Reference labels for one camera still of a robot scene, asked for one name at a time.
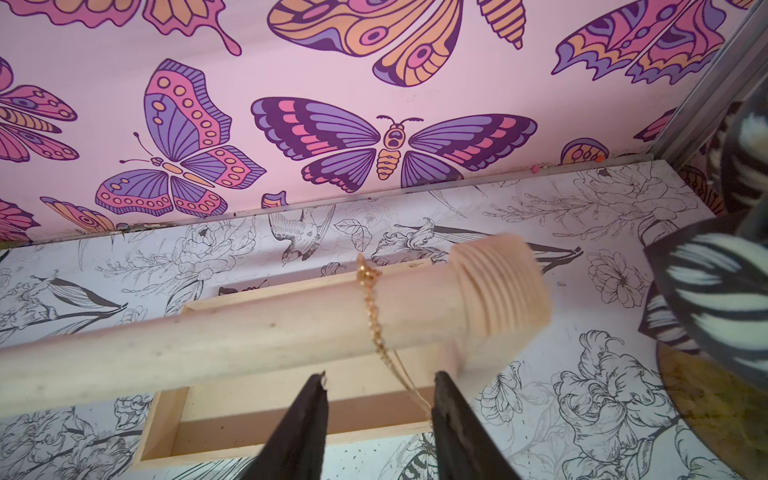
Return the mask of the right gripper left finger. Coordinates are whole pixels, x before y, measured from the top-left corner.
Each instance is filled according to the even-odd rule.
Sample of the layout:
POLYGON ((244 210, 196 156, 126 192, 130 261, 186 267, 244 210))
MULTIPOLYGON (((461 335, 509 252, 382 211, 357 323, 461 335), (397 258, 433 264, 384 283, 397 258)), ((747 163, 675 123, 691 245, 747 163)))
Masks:
POLYGON ((311 375, 240 479, 320 479, 329 402, 325 373, 311 375))

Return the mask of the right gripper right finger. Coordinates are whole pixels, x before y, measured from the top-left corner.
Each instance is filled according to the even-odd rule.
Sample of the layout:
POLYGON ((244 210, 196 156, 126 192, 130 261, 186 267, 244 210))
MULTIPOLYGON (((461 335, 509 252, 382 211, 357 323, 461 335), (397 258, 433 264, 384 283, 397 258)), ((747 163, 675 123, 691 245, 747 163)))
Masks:
POLYGON ((440 480, 521 479, 445 371, 435 375, 431 415, 440 480))

